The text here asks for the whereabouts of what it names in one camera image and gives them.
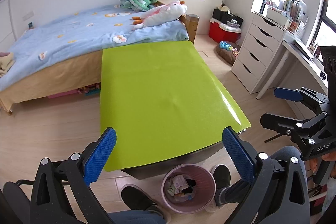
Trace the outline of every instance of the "red cooler box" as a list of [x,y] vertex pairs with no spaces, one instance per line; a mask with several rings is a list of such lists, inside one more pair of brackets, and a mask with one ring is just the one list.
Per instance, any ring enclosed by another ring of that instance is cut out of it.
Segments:
[[210,19],[209,36],[217,43],[221,41],[236,43],[241,35],[241,29],[230,27],[229,25],[223,24],[214,18]]

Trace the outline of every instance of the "blue blanket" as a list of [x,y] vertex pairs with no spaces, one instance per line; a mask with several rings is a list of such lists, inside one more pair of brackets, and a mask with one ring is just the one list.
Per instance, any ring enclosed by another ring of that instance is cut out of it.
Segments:
[[90,52],[134,43],[189,39],[180,21],[134,30],[132,17],[139,15],[109,5],[28,30],[9,49],[16,62],[0,78],[0,91],[39,70]]

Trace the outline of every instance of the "pink trash can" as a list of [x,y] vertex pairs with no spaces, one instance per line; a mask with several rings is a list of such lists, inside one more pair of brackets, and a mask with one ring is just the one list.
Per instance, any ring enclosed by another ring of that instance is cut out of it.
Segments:
[[[168,181],[176,175],[188,175],[196,180],[196,194],[192,200],[175,204],[166,195]],[[163,179],[161,185],[161,197],[166,206],[180,214],[193,214],[203,210],[215,197],[216,183],[211,173],[195,164],[182,164],[171,170]]]

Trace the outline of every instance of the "tan bed sheet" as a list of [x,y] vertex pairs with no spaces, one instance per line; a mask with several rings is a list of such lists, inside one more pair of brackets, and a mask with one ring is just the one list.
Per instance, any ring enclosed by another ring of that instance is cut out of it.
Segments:
[[0,105],[10,112],[15,103],[99,83],[102,53],[97,51],[74,57],[20,80],[0,92]]

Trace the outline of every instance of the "drawer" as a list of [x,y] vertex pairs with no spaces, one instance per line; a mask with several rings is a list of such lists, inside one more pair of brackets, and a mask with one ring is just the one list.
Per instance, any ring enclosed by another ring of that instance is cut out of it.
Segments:
[[276,26],[274,22],[272,22],[270,19],[264,19],[263,17],[259,15],[254,15],[252,24],[256,25],[266,33],[268,33],[270,36],[274,37],[277,41],[280,42],[282,36],[284,35],[284,30],[280,27]]
[[238,60],[242,62],[257,79],[261,77],[266,68],[260,60],[244,47],[240,49]]
[[267,46],[272,52],[275,52],[280,42],[274,37],[271,37],[268,33],[261,30],[254,24],[251,24],[249,34],[258,39],[261,43]]
[[249,33],[246,35],[243,46],[266,67],[271,63],[274,53]]
[[232,72],[242,82],[246,89],[250,92],[257,83],[258,79],[253,75],[251,71],[246,68],[242,62],[237,59],[232,67]]

